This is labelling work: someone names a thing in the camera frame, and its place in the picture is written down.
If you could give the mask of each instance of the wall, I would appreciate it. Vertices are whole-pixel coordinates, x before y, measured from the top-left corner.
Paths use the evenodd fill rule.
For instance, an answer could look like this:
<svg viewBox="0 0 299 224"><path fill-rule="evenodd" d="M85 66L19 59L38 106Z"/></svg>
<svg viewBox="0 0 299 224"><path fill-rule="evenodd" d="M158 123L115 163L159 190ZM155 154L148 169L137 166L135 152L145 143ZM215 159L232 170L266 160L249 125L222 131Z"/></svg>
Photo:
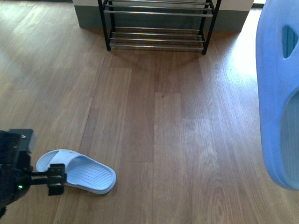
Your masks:
<svg viewBox="0 0 299 224"><path fill-rule="evenodd" d="M73 3L80 27L96 28L102 26L97 0L73 0ZM222 0L214 30L240 32L252 4L253 0ZM106 18L109 27L110 19L108 16ZM131 26L136 27L150 26L155 28L198 28L197 26L200 23L200 18L193 17L151 17L145 15L139 16L138 20L136 20L136 17L128 14L116 14L115 20L117 26L126 26L129 23Z"/></svg>

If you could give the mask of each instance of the slide sandal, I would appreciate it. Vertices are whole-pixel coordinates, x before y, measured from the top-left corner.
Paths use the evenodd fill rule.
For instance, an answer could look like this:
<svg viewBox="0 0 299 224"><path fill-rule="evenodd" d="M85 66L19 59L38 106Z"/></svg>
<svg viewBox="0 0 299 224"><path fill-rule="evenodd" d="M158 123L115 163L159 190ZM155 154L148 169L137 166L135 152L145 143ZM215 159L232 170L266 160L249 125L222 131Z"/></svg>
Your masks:
<svg viewBox="0 0 299 224"><path fill-rule="evenodd" d="M116 182L116 174L110 167L86 155L67 149L57 149L44 154L36 164L38 172L44 172L50 164L63 163L67 180L65 185L95 194L109 192Z"/></svg>
<svg viewBox="0 0 299 224"><path fill-rule="evenodd" d="M292 190L299 190L298 9L298 0L266 1L256 32L263 159L272 180Z"/></svg>

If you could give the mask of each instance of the metal bar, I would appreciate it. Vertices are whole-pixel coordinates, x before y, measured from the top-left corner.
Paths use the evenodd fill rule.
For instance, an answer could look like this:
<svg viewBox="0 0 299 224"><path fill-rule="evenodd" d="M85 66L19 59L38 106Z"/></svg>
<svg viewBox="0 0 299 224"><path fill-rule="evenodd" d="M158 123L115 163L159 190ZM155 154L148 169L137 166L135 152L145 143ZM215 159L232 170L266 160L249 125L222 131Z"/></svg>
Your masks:
<svg viewBox="0 0 299 224"><path fill-rule="evenodd" d="M148 28L148 27L115 27L116 29L156 29L156 30L174 30L174 31L196 31L198 29L168 29L168 28Z"/></svg>
<svg viewBox="0 0 299 224"><path fill-rule="evenodd" d="M219 11L219 8L220 8L220 4L221 4L221 0L217 0L216 8L215 8L215 11L214 11L214 16L212 18L210 29L209 29L209 32L208 32L207 37L206 37L206 43L204 44L204 49L202 51L203 55L206 54L207 47L209 46L211 36L212 36L212 32L213 32L213 29L214 29L214 25L215 25L215 22L216 22L217 14L218 14L218 11Z"/></svg>
<svg viewBox="0 0 299 224"><path fill-rule="evenodd" d="M205 18L205 17L202 17L202 18L201 18L201 21L200 21L199 30L203 30L203 29L204 29L205 22L206 22L206 18Z"/></svg>
<svg viewBox="0 0 299 224"><path fill-rule="evenodd" d="M156 7L156 6L122 6L122 5L105 5L106 7L119 7L119 8L154 8L154 9L182 9L182 10L198 10L198 11L211 11L212 9L208 8L209 5L205 5L204 8L187 8L187 7Z"/></svg>
<svg viewBox="0 0 299 224"><path fill-rule="evenodd" d="M203 50L203 48L193 48L193 47L167 47L167 46L141 46L141 45L125 45L125 44L111 44L112 47L132 47L132 48L164 48L164 49L193 49L193 50Z"/></svg>
<svg viewBox="0 0 299 224"><path fill-rule="evenodd" d="M212 17L212 14L186 14L186 13L156 13L156 12L130 12L130 11L104 11L105 13L115 14L152 14L152 15L178 15L178 16L197 16L197 17Z"/></svg>
<svg viewBox="0 0 299 224"><path fill-rule="evenodd" d="M188 37L201 37L200 35L177 35L177 34L151 34L151 33L126 33L126 32L112 32L112 34L129 34L129 35L157 35L157 36L188 36Z"/></svg>
<svg viewBox="0 0 299 224"><path fill-rule="evenodd" d="M110 40L108 38L108 33L107 33L107 27L106 27L106 21L105 21L105 15L104 15L104 8L102 5L102 0L98 0L99 3L99 11L101 15L101 21L102 21L102 26L103 26L103 32L104 32L104 38L106 42L106 48L107 50L111 50L111 47L109 46Z"/></svg>
<svg viewBox="0 0 299 224"><path fill-rule="evenodd" d="M206 2L183 2L183 1L155 1L155 0L108 0L115 2L142 2L142 3L164 3L164 4L184 4L184 5L209 5Z"/></svg>
<svg viewBox="0 0 299 224"><path fill-rule="evenodd" d="M173 40L173 39L142 39L142 38L110 38L111 40L116 41L161 41L161 42L193 42L193 43L203 43L203 41L195 41L195 40Z"/></svg>

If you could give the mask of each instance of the shoe rack shelf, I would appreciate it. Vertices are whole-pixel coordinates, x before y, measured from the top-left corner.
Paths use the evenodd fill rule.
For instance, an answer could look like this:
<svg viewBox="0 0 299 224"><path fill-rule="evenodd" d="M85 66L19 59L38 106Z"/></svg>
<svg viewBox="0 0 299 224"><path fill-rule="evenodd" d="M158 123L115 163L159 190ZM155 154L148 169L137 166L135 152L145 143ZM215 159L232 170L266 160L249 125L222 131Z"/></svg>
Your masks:
<svg viewBox="0 0 299 224"><path fill-rule="evenodd" d="M183 49L198 50L206 54L221 0L214 6L212 0L168 1L168 0L98 0L100 16L104 31L107 50L111 47L144 48L144 49ZM107 31L105 14L110 15L111 29ZM138 20L140 16L156 17L163 24L163 18L168 17L200 17L198 28L155 28L116 26L115 14L131 14ZM208 32L204 34L206 18L209 20Z"/></svg>

